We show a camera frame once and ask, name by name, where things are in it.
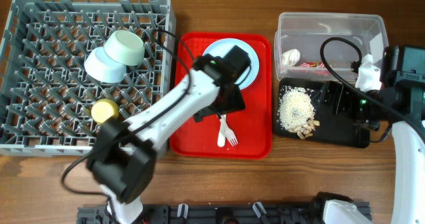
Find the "grey dishwasher rack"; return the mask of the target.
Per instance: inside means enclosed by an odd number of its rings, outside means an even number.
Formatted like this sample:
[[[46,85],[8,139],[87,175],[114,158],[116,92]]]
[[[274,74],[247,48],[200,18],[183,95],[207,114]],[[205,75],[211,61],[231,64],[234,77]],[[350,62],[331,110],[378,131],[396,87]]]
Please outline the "grey dishwasher rack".
[[[107,98],[128,118],[169,91],[175,41],[171,0],[13,0],[1,37],[1,154],[81,156],[99,125],[90,111]],[[115,31],[145,43],[122,81],[93,79],[84,62]]]

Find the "light green bowl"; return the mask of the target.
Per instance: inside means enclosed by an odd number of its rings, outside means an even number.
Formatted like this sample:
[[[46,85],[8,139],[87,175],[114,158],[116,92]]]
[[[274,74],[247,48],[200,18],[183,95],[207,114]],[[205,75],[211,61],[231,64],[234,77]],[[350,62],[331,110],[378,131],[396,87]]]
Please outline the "light green bowl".
[[[110,58],[127,66],[137,66],[144,60],[144,42],[130,31],[114,31],[104,43],[104,50]]]
[[[97,47],[89,54],[84,68],[92,78],[107,83],[121,82],[127,73],[126,66],[110,58],[104,47]]]

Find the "black tray bin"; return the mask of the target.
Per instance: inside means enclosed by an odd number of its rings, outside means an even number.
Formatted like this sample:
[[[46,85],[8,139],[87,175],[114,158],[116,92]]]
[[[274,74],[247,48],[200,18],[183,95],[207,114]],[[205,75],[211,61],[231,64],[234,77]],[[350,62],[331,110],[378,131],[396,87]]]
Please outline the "black tray bin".
[[[284,86],[310,88],[314,91],[320,89],[320,81],[302,78],[283,78],[280,81],[280,89]],[[366,148],[370,144],[370,131],[361,126],[359,121],[346,116],[336,116],[316,111],[315,118],[320,121],[309,139],[314,142],[337,144],[353,148]]]

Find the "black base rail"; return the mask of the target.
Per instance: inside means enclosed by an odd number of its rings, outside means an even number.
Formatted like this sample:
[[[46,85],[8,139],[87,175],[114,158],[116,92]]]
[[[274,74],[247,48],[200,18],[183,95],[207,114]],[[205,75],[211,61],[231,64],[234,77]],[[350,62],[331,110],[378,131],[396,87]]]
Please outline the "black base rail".
[[[262,204],[266,211],[266,219],[270,223],[322,223],[320,217],[312,218],[309,204],[283,203],[280,205]],[[239,223],[262,223],[255,214],[252,205],[190,205],[187,215],[178,211],[177,206],[148,204],[143,207],[141,217],[136,223],[168,223],[168,224],[217,224],[225,217],[233,217]],[[113,223],[104,205],[80,207],[77,212],[77,224]]]

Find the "white plastic fork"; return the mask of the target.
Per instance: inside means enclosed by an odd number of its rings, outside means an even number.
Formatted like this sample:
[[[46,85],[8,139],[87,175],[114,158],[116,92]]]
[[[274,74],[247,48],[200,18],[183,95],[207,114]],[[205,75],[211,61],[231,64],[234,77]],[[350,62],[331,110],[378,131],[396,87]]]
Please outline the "white plastic fork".
[[[238,144],[236,135],[233,132],[233,130],[228,126],[227,122],[226,122],[226,141],[228,141],[232,147],[235,147]]]

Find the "white napkin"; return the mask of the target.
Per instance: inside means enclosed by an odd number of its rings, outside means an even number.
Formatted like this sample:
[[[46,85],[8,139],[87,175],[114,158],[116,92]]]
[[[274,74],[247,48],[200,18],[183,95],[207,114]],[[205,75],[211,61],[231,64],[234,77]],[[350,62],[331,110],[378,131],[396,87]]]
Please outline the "white napkin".
[[[295,66],[300,60],[301,53],[297,49],[290,49],[281,55],[281,65],[283,67]]]

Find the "red serving tray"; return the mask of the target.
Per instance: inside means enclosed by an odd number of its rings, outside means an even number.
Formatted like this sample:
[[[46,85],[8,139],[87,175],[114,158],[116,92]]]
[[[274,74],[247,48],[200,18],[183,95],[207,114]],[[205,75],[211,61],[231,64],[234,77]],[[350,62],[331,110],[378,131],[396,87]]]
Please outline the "red serving tray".
[[[171,149],[181,156],[257,160],[272,148],[272,47],[262,35],[241,33],[191,32],[181,40],[194,56],[204,53],[213,42],[225,38],[248,43],[259,58],[259,73],[254,82],[242,90],[246,104],[243,111],[226,118],[236,134],[238,144],[217,145],[220,122],[217,116],[207,116],[201,122],[189,118],[171,137]]]

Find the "clear plastic bin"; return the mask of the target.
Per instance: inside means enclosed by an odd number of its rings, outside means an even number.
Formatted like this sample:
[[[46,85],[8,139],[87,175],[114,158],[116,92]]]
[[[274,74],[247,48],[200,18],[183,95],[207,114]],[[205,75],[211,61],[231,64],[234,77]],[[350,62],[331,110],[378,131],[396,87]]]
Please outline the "clear plastic bin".
[[[372,55],[377,67],[382,66],[383,50],[388,39],[383,19],[378,15],[350,13],[281,13],[274,37],[276,76],[307,80],[335,80],[326,68],[302,68],[303,62],[321,62],[322,43],[331,37],[341,37],[354,43],[362,57]],[[281,55],[290,49],[301,53],[295,66],[283,67]]]

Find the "food scraps rice and nuts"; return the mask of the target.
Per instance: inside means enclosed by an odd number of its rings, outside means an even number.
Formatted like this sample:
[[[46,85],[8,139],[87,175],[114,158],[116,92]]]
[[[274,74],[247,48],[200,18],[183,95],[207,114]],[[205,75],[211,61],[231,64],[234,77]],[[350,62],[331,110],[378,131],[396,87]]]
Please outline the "food scraps rice and nuts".
[[[280,91],[277,111],[279,127],[302,140],[312,137],[320,126],[320,121],[315,118],[313,90],[284,85]]]

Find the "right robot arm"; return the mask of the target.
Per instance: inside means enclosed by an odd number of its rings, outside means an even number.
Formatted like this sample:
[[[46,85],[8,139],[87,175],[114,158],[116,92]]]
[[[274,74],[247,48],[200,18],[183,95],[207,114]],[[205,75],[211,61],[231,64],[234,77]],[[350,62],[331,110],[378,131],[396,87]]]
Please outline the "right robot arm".
[[[392,223],[424,222],[424,49],[399,45],[384,49],[381,88],[362,91],[326,69],[338,80],[330,90],[333,113],[352,120],[386,120],[396,150],[396,183]]]

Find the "white plastic spoon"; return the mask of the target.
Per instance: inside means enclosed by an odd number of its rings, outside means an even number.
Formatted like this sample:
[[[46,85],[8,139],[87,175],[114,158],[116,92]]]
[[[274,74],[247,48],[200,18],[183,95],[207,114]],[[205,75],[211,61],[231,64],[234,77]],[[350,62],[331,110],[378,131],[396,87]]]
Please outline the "white plastic spoon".
[[[218,133],[217,145],[223,148],[226,143],[226,114],[223,114],[220,118],[220,130]]]

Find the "yellow plastic cup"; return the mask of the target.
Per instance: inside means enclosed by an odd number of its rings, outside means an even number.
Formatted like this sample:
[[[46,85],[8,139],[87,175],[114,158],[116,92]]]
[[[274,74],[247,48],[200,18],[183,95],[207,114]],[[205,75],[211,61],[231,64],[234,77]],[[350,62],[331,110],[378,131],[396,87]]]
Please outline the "yellow plastic cup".
[[[90,114],[96,123],[103,124],[109,118],[119,117],[119,107],[114,101],[104,98],[95,102]]]

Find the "light blue plate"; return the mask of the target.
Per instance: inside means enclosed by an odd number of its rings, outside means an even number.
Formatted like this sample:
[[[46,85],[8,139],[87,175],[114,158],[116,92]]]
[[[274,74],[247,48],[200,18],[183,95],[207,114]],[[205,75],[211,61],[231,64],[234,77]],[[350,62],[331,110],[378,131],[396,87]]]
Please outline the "light blue plate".
[[[258,56],[248,43],[239,39],[220,39],[209,45],[205,49],[203,55],[219,56],[223,58],[234,46],[238,46],[244,50],[250,59],[250,68],[247,68],[235,82],[235,84],[239,85],[239,89],[243,90],[255,81],[260,68]]]

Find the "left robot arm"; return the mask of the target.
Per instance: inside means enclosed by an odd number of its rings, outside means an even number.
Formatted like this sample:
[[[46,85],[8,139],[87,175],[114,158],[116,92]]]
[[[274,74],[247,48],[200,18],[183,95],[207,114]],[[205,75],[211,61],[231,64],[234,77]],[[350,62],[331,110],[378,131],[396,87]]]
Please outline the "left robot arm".
[[[223,57],[198,56],[181,82],[153,106],[123,122],[110,118],[102,124],[86,167],[108,196],[106,210],[114,221],[133,223],[140,216],[140,195],[156,161],[188,119],[200,122],[245,109],[236,81],[248,68],[248,53],[237,45]]]

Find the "red snack wrapper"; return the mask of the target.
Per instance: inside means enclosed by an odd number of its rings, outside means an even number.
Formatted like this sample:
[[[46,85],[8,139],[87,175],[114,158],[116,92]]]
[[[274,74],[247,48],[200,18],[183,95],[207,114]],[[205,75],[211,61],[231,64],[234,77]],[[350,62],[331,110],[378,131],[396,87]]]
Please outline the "red snack wrapper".
[[[299,65],[302,68],[324,68],[325,65],[322,62],[303,62]]]

